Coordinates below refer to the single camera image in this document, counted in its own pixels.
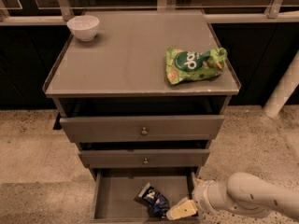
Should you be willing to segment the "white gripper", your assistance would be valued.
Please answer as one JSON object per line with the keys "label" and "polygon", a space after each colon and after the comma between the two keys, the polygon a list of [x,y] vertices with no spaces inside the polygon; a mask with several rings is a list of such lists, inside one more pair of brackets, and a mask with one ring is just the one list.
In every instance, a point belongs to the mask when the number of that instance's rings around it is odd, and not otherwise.
{"label": "white gripper", "polygon": [[215,208],[208,198],[208,189],[214,183],[214,180],[196,179],[193,182],[192,200],[188,196],[182,198],[167,211],[166,217],[169,220],[191,217],[197,213],[198,209],[203,213],[214,213]]}

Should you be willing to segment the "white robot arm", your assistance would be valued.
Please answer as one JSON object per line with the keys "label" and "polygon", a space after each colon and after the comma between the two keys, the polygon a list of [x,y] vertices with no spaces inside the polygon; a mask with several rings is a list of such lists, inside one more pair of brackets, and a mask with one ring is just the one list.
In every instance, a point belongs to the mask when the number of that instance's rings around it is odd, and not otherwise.
{"label": "white robot arm", "polygon": [[197,212],[227,211],[246,217],[267,217],[270,211],[299,220],[299,191],[268,183],[256,175],[234,173],[226,181],[192,179],[192,197],[171,207],[166,217],[176,220]]}

